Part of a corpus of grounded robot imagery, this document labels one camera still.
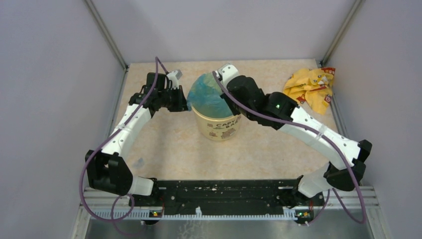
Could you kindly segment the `blue plastic trash bag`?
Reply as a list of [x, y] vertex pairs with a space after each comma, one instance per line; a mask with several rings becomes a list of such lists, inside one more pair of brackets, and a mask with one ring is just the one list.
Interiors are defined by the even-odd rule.
[[220, 96], [222, 90], [212, 72], [200, 75], [192, 84], [187, 96], [189, 111], [195, 109], [200, 114], [214, 119], [233, 116], [229, 106]]

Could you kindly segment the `yellow capybara trash bin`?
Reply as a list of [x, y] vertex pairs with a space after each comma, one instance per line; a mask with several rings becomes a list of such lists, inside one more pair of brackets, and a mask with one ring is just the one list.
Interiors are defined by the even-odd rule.
[[206, 138], [213, 141], [225, 141], [233, 138], [239, 131], [241, 115], [230, 116], [226, 118], [210, 118], [206, 117], [192, 107], [194, 112], [197, 128], [199, 132]]

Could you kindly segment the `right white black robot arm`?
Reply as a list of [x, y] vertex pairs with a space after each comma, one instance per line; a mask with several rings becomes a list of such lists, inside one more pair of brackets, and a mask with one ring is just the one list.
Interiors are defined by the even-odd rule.
[[296, 204], [305, 205], [325, 190], [357, 189], [372, 149], [369, 141], [354, 141], [340, 135], [285, 94], [264, 94], [250, 77], [236, 75], [216, 82], [222, 90], [220, 97], [235, 115], [242, 114], [250, 121], [293, 136], [328, 160], [320, 169], [297, 179], [292, 191]]

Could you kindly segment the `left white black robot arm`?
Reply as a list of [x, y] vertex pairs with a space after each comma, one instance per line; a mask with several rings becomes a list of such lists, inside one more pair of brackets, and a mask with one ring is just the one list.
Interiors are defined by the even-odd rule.
[[161, 108], [170, 112], [187, 111], [187, 101], [179, 84], [181, 70], [169, 73], [147, 74], [146, 84], [141, 91], [134, 93], [128, 102], [125, 113], [114, 128], [110, 139], [98, 151], [89, 150], [86, 154], [89, 186], [93, 189], [124, 196], [140, 195], [148, 206], [159, 201], [159, 192], [154, 189], [150, 178], [136, 176], [125, 162], [131, 147], [143, 126]]

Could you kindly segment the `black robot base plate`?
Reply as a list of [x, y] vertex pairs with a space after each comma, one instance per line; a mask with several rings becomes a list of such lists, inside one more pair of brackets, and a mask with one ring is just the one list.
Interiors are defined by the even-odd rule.
[[300, 206], [322, 206], [323, 195], [300, 196], [296, 179], [155, 180], [150, 196], [134, 195], [136, 207], [163, 207], [165, 215], [206, 216], [281, 215]]

